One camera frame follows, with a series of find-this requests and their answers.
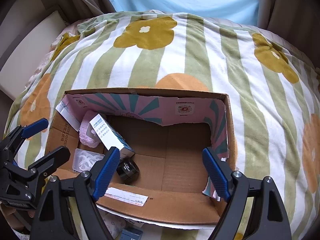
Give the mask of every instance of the metal bolt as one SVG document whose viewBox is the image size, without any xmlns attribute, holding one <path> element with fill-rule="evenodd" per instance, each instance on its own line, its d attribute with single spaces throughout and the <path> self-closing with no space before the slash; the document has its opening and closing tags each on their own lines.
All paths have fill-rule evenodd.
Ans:
<svg viewBox="0 0 320 240">
<path fill-rule="evenodd" d="M 31 199 L 32 195 L 30 192 L 27 192 L 26 195 L 25 195 L 28 199 Z"/>
<path fill-rule="evenodd" d="M 266 182 L 268 182 L 268 183 L 272 182 L 272 178 L 269 177 L 269 176 L 267 176 L 267 177 L 266 177 Z"/>
<path fill-rule="evenodd" d="M 57 176 L 52 176 L 52 177 L 50 177 L 49 180 L 50 180 L 51 182 L 55 182 L 57 179 L 58 179 Z"/>
<path fill-rule="evenodd" d="M 89 172 L 89 171 L 83 171 L 83 172 L 81 172 L 81 177 L 86 178 L 86 177 L 88 177 L 88 176 L 89 176 L 89 174 L 90 174 L 90 172 Z"/>
<path fill-rule="evenodd" d="M 240 178 L 242 176 L 242 173 L 239 172 L 239 171 L 234 171 L 233 172 L 233 175 L 236 177 L 236 178 Z"/>
</svg>

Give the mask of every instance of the floral blanket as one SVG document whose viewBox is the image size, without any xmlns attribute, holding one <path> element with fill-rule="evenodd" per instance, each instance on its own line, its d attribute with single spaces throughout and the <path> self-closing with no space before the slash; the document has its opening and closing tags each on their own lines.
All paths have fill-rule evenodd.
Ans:
<svg viewBox="0 0 320 240">
<path fill-rule="evenodd" d="M 51 123 L 63 92 L 70 89 L 227 93 L 236 168 L 250 178 L 271 176 L 293 239 L 304 236 L 319 210 L 320 71 L 302 53 L 280 46 L 257 28 L 230 27 L 187 13 L 112 13 L 79 24 L 78 31 L 63 36 L 50 62 L 15 100 L 6 133 L 42 117 Z M 16 156 L 20 167 L 44 155 L 47 137 L 48 129 L 24 142 Z M 164 228 L 155 230 L 153 239 L 206 239 L 209 234 Z"/>
</svg>

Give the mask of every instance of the pink towel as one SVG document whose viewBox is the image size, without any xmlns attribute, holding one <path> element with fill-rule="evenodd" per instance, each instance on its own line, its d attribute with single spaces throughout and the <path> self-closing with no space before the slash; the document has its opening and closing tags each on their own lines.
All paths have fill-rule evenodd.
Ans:
<svg viewBox="0 0 320 240">
<path fill-rule="evenodd" d="M 89 136 L 86 135 L 87 132 L 87 128 L 89 126 L 89 122 L 92 120 L 92 118 L 94 118 L 98 113 L 88 110 L 81 122 L 80 125 L 80 130 L 79 130 L 79 138 L 80 138 L 80 142 L 84 145 L 87 145 L 91 148 L 95 148 L 98 146 L 99 141 L 96 141 L 92 138 L 90 138 Z"/>
</svg>

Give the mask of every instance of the transparent plastic box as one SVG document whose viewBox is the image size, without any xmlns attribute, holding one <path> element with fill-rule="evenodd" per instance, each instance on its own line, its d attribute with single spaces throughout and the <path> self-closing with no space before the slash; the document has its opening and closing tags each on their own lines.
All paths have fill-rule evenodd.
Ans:
<svg viewBox="0 0 320 240">
<path fill-rule="evenodd" d="M 83 172 L 91 170 L 92 166 L 103 159 L 104 155 L 77 148 L 73 158 L 72 168 L 74 171 Z"/>
</svg>

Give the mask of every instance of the blue small box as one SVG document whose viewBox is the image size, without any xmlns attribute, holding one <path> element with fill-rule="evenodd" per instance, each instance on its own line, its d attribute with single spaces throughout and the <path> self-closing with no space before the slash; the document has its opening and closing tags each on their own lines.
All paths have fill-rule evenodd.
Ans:
<svg viewBox="0 0 320 240">
<path fill-rule="evenodd" d="M 140 240 L 142 233 L 138 229 L 128 227 L 122 230 L 120 240 Z"/>
</svg>

